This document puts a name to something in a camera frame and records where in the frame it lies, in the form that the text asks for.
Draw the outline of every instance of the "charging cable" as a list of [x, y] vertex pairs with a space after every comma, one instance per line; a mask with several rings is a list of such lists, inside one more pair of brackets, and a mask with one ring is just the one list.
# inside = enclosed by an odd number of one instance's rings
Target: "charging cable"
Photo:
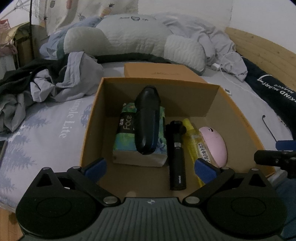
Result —
[[243, 89], [244, 91], [249, 92], [251, 95], [253, 95], [253, 96], [255, 96], [256, 98], [258, 98], [258, 99], [262, 100], [263, 102], [265, 102], [265, 101], [264, 101], [263, 99], [261, 99], [258, 95], [256, 95], [256, 94], [254, 94], [253, 92], [251, 92], [251, 91], [249, 91], [249, 90], [243, 88], [242, 86], [240, 86], [240, 85], [238, 85], [237, 83], [231, 81], [229, 78], [227, 78], [227, 77], [225, 76], [225, 74], [224, 74], [223, 71], [222, 71], [221, 66], [222, 66], [222, 61], [223, 61], [223, 59], [224, 59], [227, 55], [229, 55], [229, 54], [238, 54], [239, 57], [240, 57], [240, 60], [242, 60], [242, 57], [241, 57], [241, 55], [240, 55], [239, 53], [237, 53], [237, 52], [229, 52], [229, 53], [225, 54], [225, 55], [222, 57], [222, 59], [221, 59], [221, 61], [220, 61], [220, 64], [219, 64], [219, 68], [218, 68], [217, 70], [220, 70], [221, 73], [222, 73], [222, 75], [223, 75], [223, 77], [224, 77], [225, 79], [227, 79], [229, 82], [235, 84], [236, 86], [240, 87], [240, 88]]

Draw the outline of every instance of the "yellow bottle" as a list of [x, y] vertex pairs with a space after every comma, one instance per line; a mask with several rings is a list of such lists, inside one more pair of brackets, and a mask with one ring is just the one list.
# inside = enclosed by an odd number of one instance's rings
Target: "yellow bottle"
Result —
[[[205, 144], [205, 141], [200, 131], [194, 129], [189, 119], [184, 119], [183, 125], [186, 127], [186, 130], [187, 130], [186, 133], [183, 135], [183, 142], [189, 151], [193, 164], [198, 158], [202, 158], [205, 161], [214, 165], [215, 167], [218, 167], [217, 163], [215, 162], [214, 158], [209, 152], [209, 149]], [[205, 185], [199, 177], [198, 177], [198, 183], [200, 187]]]

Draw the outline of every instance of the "black cable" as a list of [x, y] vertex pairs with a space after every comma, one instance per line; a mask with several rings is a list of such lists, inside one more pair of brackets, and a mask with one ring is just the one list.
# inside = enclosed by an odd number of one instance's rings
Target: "black cable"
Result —
[[32, 54], [32, 58], [35, 59], [34, 57], [34, 44], [33, 44], [33, 34], [32, 34], [32, 5], [33, 5], [33, 0], [30, 1], [30, 25], [29, 25], [29, 29], [30, 29], [30, 45], [31, 45], [31, 54]]
[[274, 138], [274, 140], [277, 142], [276, 138], [274, 137], [274, 135], [272, 134], [271, 130], [268, 128], [268, 126], [266, 125], [265, 121], [264, 121], [265, 115], [262, 115], [262, 121], [264, 122], [266, 128], [269, 130], [270, 134], [272, 135], [272, 137]]
[[291, 240], [291, 239], [294, 239], [294, 238], [296, 238], [296, 235], [294, 235], [294, 236], [292, 236], [292, 237], [289, 237], [289, 238], [286, 238], [285, 240]]

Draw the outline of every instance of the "wooden headboard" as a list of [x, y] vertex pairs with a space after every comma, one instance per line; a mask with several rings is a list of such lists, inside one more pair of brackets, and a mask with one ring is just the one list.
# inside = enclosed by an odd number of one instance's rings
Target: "wooden headboard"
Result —
[[237, 52], [296, 91], [296, 54], [259, 36], [227, 27]]

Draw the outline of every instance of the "white cable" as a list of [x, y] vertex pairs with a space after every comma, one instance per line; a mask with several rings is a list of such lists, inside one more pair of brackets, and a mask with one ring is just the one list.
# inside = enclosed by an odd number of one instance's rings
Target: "white cable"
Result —
[[249, 91], [249, 90], [243, 88], [242, 86], [240, 86], [240, 85], [238, 85], [237, 83], [231, 81], [229, 78], [227, 78], [227, 77], [224, 75], [224, 73], [223, 73], [223, 71], [222, 71], [222, 68], [221, 68], [222, 60], [223, 60], [223, 59], [225, 58], [225, 56], [227, 56], [228, 54], [233, 54], [233, 53], [238, 54], [239, 57], [240, 57], [241, 60], [242, 60], [242, 57], [241, 57], [240, 54], [237, 53], [237, 52], [229, 52], [229, 53], [225, 54], [225, 55], [222, 57], [221, 61], [220, 61], [220, 71], [221, 71], [223, 77], [224, 77], [225, 79], [227, 79], [229, 82], [235, 84], [236, 86], [240, 87], [240, 88], [243, 89], [244, 91], [249, 92], [251, 95], [255, 96], [256, 98], [258, 98], [258, 99], [260, 99], [260, 100], [262, 100], [263, 102], [266, 103], [266, 101], [264, 101], [263, 99], [261, 99], [257, 94], [254, 94], [253, 92], [251, 92], [251, 91]]

